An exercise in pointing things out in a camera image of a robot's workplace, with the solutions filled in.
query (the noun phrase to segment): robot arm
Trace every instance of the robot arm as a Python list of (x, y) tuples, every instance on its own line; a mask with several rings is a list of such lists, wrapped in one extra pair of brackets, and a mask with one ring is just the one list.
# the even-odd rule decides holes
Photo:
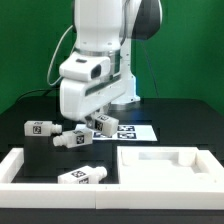
[(75, 0), (75, 50), (59, 71), (62, 115), (88, 123), (96, 111), (124, 95), (121, 44), (126, 38), (148, 39), (160, 23), (160, 0)]

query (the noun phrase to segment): black tabletop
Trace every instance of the black tabletop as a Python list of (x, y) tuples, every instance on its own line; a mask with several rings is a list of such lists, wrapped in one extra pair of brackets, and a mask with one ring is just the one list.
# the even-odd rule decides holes
[[(105, 166), (108, 176), (102, 184), (118, 183), (118, 145), (196, 146), (210, 150), (223, 164), (224, 117), (202, 101), (143, 99), (139, 105), (132, 108), (123, 111), (110, 110), (109, 115), (119, 119), (120, 124), (152, 125), (158, 141), (94, 141), (92, 145), (69, 151), (65, 147), (55, 148), (52, 136), (25, 137), (24, 123), (27, 120), (49, 120), (62, 124), (64, 131), (74, 129), (77, 123), (61, 116), (58, 98), (28, 97), (0, 115), (0, 159), (3, 159), (12, 147), (24, 148), (24, 165), (13, 180), (17, 183), (56, 183), (57, 175), (84, 165)], [(2, 208), (0, 217), (4, 223), (217, 224), (224, 222), (224, 211)]]

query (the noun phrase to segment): white tray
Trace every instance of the white tray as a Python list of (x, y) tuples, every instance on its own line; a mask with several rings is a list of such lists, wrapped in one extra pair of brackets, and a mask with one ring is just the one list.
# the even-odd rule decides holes
[(190, 148), (187, 160), (180, 162), (192, 162), (193, 151), (195, 165), (183, 167), (178, 163), (180, 150), (186, 148), (118, 147), (121, 184), (65, 185), (11, 183), (23, 164), (23, 149), (14, 148), (0, 164), (0, 207), (224, 209), (222, 166), (210, 152)]

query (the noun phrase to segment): green backdrop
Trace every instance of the green backdrop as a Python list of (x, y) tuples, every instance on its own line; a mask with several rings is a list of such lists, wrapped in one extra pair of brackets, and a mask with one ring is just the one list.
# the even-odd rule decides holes
[[(161, 0), (163, 24), (144, 43), (161, 98), (201, 99), (224, 114), (224, 1)], [(55, 47), (71, 25), (71, 0), (0, 3), (0, 113), (22, 93), (48, 88)], [(69, 55), (66, 38), (53, 68)], [(141, 97), (157, 97), (141, 43), (133, 41), (132, 70)]]

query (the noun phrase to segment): printed marker sheet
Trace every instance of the printed marker sheet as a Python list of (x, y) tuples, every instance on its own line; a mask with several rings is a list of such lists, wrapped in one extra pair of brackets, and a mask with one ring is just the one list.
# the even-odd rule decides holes
[[(83, 128), (85, 124), (76, 126), (76, 130)], [(93, 131), (93, 140), (157, 141), (157, 138), (151, 125), (119, 125), (117, 133), (111, 137)]]

